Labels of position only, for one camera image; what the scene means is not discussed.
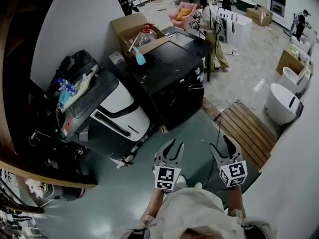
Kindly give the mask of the open brown cardboard box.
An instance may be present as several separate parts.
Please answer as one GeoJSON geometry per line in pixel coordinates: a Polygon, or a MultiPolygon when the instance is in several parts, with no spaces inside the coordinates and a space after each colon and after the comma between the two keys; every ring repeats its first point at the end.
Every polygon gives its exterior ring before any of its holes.
{"type": "Polygon", "coordinates": [[[136,59],[136,53],[134,49],[132,49],[128,54],[128,50],[137,35],[143,31],[145,24],[150,26],[150,30],[156,33],[157,38],[138,46],[137,49],[141,54],[144,55],[169,41],[169,38],[153,24],[149,23],[141,12],[114,19],[111,21],[111,24],[118,35],[121,52],[124,58],[129,62],[136,59]]]}

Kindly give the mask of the person's right forearm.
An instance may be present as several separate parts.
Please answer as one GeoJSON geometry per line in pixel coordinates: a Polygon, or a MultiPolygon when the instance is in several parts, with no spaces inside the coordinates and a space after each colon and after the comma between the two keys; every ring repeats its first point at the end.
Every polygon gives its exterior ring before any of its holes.
{"type": "Polygon", "coordinates": [[[232,213],[235,210],[240,210],[242,217],[246,218],[246,213],[243,205],[241,185],[236,185],[232,189],[228,190],[228,212],[229,216],[233,216],[232,213]]]}

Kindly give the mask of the black washing machine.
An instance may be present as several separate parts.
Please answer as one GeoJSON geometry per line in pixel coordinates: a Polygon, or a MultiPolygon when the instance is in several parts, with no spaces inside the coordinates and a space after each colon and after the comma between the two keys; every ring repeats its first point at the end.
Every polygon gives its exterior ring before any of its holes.
{"type": "Polygon", "coordinates": [[[144,55],[146,63],[128,65],[146,103],[171,131],[201,108],[204,67],[200,57],[168,41],[144,55]],[[200,68],[199,75],[195,69],[200,68]]]}

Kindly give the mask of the closed brown cardboard box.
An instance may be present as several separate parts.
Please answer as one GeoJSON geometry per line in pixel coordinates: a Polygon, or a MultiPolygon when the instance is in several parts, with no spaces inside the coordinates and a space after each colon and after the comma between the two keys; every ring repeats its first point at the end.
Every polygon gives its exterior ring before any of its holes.
{"type": "Polygon", "coordinates": [[[272,22],[273,13],[264,7],[247,8],[247,17],[260,26],[269,26],[272,22]]]}

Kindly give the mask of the teal plastic packet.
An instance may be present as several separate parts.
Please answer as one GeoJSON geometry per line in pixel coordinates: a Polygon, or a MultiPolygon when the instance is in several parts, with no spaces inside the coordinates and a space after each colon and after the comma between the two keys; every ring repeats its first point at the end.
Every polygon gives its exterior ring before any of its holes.
{"type": "Polygon", "coordinates": [[[62,89],[59,96],[59,102],[64,105],[71,97],[72,94],[70,92],[62,89]]]}

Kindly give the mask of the black bag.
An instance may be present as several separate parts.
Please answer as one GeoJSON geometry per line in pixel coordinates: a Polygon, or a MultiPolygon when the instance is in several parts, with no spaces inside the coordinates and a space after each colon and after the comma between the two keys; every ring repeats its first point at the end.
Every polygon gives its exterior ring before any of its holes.
{"type": "Polygon", "coordinates": [[[49,94],[53,95],[60,88],[57,83],[58,77],[75,85],[82,75],[90,71],[96,64],[97,61],[84,49],[71,56],[66,56],[51,81],[49,94]]]}

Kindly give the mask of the clear water jug red cap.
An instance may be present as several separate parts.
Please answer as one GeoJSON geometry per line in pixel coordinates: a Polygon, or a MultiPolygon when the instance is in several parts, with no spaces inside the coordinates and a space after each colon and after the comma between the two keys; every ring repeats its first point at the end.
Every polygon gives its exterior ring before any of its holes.
{"type": "Polygon", "coordinates": [[[151,23],[144,24],[143,30],[140,31],[137,36],[137,40],[135,43],[136,47],[140,47],[154,40],[157,40],[157,33],[152,29],[152,26],[153,25],[151,23]]]}

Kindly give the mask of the wooden slat platform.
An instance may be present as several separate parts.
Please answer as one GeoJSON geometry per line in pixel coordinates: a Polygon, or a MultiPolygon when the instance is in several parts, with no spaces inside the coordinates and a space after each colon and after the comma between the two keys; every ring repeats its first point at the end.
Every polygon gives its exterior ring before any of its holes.
{"type": "Polygon", "coordinates": [[[278,138],[240,101],[214,119],[223,132],[239,143],[243,156],[260,170],[271,157],[278,138]]]}

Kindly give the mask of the large cardboard box with items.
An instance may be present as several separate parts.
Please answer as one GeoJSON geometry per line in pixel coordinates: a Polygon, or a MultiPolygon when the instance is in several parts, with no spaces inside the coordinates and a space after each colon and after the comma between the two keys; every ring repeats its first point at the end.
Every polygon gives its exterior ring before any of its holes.
{"type": "Polygon", "coordinates": [[[313,63],[310,61],[310,57],[304,51],[300,50],[294,44],[290,44],[282,53],[282,56],[277,65],[276,71],[282,75],[283,68],[289,67],[297,75],[309,64],[309,70],[311,75],[313,74],[313,63]]]}

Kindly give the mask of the grey metal box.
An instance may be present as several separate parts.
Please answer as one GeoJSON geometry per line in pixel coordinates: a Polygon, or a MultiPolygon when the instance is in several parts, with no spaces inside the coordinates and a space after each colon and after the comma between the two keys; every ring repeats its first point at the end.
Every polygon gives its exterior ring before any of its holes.
{"type": "Polygon", "coordinates": [[[110,71],[119,79],[119,78],[126,78],[129,76],[128,73],[128,65],[123,57],[123,55],[115,51],[109,55],[109,59],[113,63],[113,67],[110,71]]]}

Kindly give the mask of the white round toilet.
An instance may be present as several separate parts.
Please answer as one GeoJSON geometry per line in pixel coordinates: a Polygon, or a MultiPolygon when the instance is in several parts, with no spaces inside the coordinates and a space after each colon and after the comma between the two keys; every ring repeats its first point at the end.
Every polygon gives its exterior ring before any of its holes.
{"type": "Polygon", "coordinates": [[[270,85],[265,110],[277,125],[282,126],[299,118],[303,109],[303,103],[290,90],[277,83],[270,85]]]}

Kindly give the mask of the orange cushion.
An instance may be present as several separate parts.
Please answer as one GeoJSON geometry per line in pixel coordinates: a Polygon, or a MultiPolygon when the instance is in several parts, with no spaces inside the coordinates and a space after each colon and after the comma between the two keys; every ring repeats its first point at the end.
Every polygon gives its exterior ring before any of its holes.
{"type": "Polygon", "coordinates": [[[176,21],[182,21],[185,17],[190,15],[192,12],[192,8],[181,8],[179,10],[179,13],[177,14],[175,20],[176,21]]]}

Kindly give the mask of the clear water bottle blue label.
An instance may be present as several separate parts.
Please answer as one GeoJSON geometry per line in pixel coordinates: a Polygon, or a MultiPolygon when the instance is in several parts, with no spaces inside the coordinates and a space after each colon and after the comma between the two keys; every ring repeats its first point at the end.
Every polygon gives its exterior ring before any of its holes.
{"type": "Polygon", "coordinates": [[[60,85],[61,88],[63,88],[65,91],[69,92],[72,96],[77,94],[78,90],[69,81],[67,81],[61,77],[58,77],[56,82],[60,85]]]}

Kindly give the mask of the black table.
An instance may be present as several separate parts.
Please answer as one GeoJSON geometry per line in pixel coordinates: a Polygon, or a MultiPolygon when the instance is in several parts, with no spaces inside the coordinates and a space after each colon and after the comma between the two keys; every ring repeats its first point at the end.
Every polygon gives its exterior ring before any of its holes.
{"type": "Polygon", "coordinates": [[[163,29],[162,32],[171,42],[174,42],[202,59],[207,59],[205,72],[207,73],[207,82],[209,82],[211,78],[211,54],[213,46],[204,39],[173,26],[163,29]]]}

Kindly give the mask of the white and grey washer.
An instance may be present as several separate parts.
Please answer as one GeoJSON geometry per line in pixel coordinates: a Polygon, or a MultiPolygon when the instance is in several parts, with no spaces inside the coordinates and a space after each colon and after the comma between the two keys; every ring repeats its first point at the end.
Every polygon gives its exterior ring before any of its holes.
{"type": "Polygon", "coordinates": [[[94,65],[76,80],[78,92],[55,112],[56,134],[109,158],[126,160],[146,135],[150,119],[109,70],[94,65]]]}

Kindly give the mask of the cluttered shelf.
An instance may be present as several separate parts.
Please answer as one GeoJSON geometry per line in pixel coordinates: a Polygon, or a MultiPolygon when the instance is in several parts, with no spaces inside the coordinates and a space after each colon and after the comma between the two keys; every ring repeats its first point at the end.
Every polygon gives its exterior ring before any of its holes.
{"type": "Polygon", "coordinates": [[[17,178],[0,169],[0,239],[51,239],[36,223],[43,217],[44,208],[26,204],[17,178]]]}

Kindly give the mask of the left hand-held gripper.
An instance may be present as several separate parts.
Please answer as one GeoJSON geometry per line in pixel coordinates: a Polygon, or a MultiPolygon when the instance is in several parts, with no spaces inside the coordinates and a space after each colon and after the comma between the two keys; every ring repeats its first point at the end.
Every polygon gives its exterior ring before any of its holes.
{"type": "Polygon", "coordinates": [[[170,193],[181,173],[181,161],[184,152],[184,143],[181,142],[174,157],[174,165],[167,164],[166,157],[174,146],[176,139],[166,142],[156,153],[153,174],[155,176],[155,188],[164,193],[170,193]]]}

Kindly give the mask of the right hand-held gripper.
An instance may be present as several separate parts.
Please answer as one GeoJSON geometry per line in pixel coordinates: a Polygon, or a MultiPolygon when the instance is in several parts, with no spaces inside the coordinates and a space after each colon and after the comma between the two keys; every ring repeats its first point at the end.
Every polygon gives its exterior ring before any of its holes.
{"type": "Polygon", "coordinates": [[[248,170],[240,144],[226,134],[223,135],[223,139],[227,145],[229,158],[222,156],[214,144],[210,143],[209,148],[216,160],[219,177],[227,188],[231,188],[245,182],[248,170]]]}

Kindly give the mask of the person's left forearm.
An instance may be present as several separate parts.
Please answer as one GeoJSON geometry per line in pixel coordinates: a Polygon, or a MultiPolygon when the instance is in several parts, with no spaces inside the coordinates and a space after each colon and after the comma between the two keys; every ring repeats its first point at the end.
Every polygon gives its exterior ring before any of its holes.
{"type": "Polygon", "coordinates": [[[162,189],[155,188],[152,193],[149,204],[146,210],[144,211],[142,217],[140,218],[140,221],[142,223],[147,224],[149,217],[152,217],[152,218],[156,217],[159,209],[162,206],[163,199],[164,199],[164,192],[162,191],[162,189]]]}

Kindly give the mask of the person's white shirt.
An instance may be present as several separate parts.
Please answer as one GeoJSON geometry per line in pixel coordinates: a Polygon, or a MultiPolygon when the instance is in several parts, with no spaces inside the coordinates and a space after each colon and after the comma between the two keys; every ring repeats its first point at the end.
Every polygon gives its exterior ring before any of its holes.
{"type": "Polygon", "coordinates": [[[180,184],[164,195],[155,218],[147,224],[131,222],[113,230],[105,239],[276,239],[277,232],[266,220],[242,217],[240,210],[229,216],[215,194],[180,184]]]}

